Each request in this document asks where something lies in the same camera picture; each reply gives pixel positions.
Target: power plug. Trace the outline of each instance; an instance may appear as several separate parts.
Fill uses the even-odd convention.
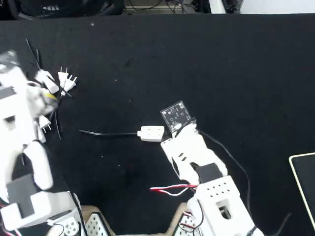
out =
[[[137,132],[142,141],[161,142],[164,134],[164,126],[142,126]]]
[[[60,86],[65,90],[65,91],[70,91],[74,86],[76,86],[76,83],[75,81],[77,80],[77,77],[74,77],[73,80],[71,80],[72,78],[72,75],[69,76],[69,73],[68,73],[68,68],[65,69],[65,72],[62,72],[62,67],[60,69],[60,72],[58,72],[58,77],[59,77],[59,80],[60,80]],[[62,96],[65,96],[65,92],[62,91],[61,92],[61,95]]]
[[[39,127],[43,129],[45,133],[46,133],[45,128],[48,127],[51,130],[51,127],[50,127],[51,122],[45,116],[40,116],[38,118],[38,123],[39,123]]]
[[[35,75],[35,79],[44,83],[51,94],[59,91],[59,87],[52,81],[54,80],[53,76],[48,71],[40,69]]]

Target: red and white wire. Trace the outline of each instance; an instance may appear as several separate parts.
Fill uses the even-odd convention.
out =
[[[158,190],[165,190],[170,188],[195,188],[197,185],[194,184],[175,184],[167,187],[152,187],[150,190],[158,191]]]
[[[165,191],[165,190],[157,190],[157,192],[159,192],[159,193],[166,193],[166,194],[168,194],[169,196],[177,197],[177,196],[183,194],[187,189],[188,189],[188,188],[184,188],[184,189],[183,189],[182,191],[180,191],[179,193],[170,193],[170,192],[167,192],[167,191]]]

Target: white wire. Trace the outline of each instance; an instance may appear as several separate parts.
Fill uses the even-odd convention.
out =
[[[165,191],[165,190],[159,190],[158,192],[160,192],[160,193],[166,193],[166,194],[168,194],[168,195],[170,195],[170,196],[177,197],[177,196],[181,195],[182,193],[184,193],[187,189],[188,189],[188,188],[184,188],[184,189],[183,189],[182,191],[180,191],[179,193],[170,193],[170,192],[167,192],[167,191]]]
[[[175,184],[167,187],[151,187],[150,190],[188,187],[190,184]]]
[[[17,236],[22,236],[19,230],[15,230],[15,233],[17,234]]]

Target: white plastic part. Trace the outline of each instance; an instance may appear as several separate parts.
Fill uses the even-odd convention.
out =
[[[142,126],[137,135],[142,141],[161,142],[164,126]]]
[[[34,214],[25,218],[21,217],[19,207],[16,203],[1,208],[0,211],[4,226],[8,231],[44,223],[50,217],[65,211],[72,211],[69,214],[77,213],[75,203],[69,192],[50,193],[42,191],[31,195],[31,202]]]
[[[36,185],[47,190],[54,184],[45,148],[39,142],[30,143],[24,153],[31,160]]]
[[[200,228],[205,236],[246,236],[254,227],[231,176],[200,184],[194,197],[188,201],[188,209],[197,224],[204,215]],[[253,236],[263,236],[263,233],[256,229]]]
[[[74,217],[69,217],[64,221],[58,222],[58,224],[64,226],[63,233],[67,236],[75,236],[80,230],[80,226]]]
[[[109,236],[106,226],[103,225],[98,214],[91,214],[89,220],[85,224],[85,228],[87,229],[88,236]]]
[[[225,14],[225,8],[222,0],[209,0],[211,14]]]
[[[203,137],[198,134],[195,128],[196,124],[189,124],[182,129],[177,137],[161,143],[175,172],[177,171],[173,162],[176,163],[179,179],[186,180],[190,184],[199,184],[199,176],[191,166],[192,162],[198,166],[215,163],[223,176],[226,176],[225,164],[212,150],[207,148]]]
[[[44,83],[51,94],[58,92],[59,87],[48,77],[54,80],[53,76],[48,71],[42,69],[40,69],[35,75],[35,79],[40,83]]]

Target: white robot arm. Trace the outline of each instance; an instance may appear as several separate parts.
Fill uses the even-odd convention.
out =
[[[53,186],[53,178],[38,117],[56,107],[55,96],[27,80],[13,51],[0,55],[0,197],[8,203],[1,208],[8,231],[47,222],[63,225],[60,235],[84,235],[78,223],[77,197],[70,192],[46,191]],[[21,154],[30,159],[33,175],[12,180]]]
[[[198,185],[188,201],[195,218],[191,232],[204,236],[263,236],[225,164],[207,148],[183,102],[161,114],[172,133],[172,138],[161,143],[168,160],[181,180]]]

